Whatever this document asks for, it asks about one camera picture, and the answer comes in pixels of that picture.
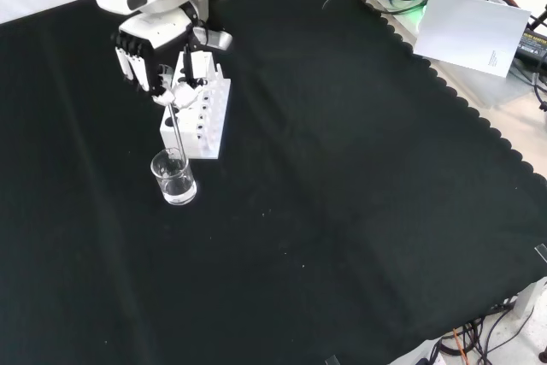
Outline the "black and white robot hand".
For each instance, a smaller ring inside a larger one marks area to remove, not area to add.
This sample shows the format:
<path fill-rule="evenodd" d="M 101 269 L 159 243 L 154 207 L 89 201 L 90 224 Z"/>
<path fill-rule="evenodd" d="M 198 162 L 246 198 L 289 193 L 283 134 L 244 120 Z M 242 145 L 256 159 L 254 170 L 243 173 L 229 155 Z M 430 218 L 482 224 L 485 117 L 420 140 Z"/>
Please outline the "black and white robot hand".
<path fill-rule="evenodd" d="M 232 35 L 209 29 L 188 2 L 156 15 L 135 15 L 112 39 L 125 79 L 137 82 L 155 103 L 181 109 L 210 82 L 207 74 L 198 74 L 192 59 L 227 50 Z"/>

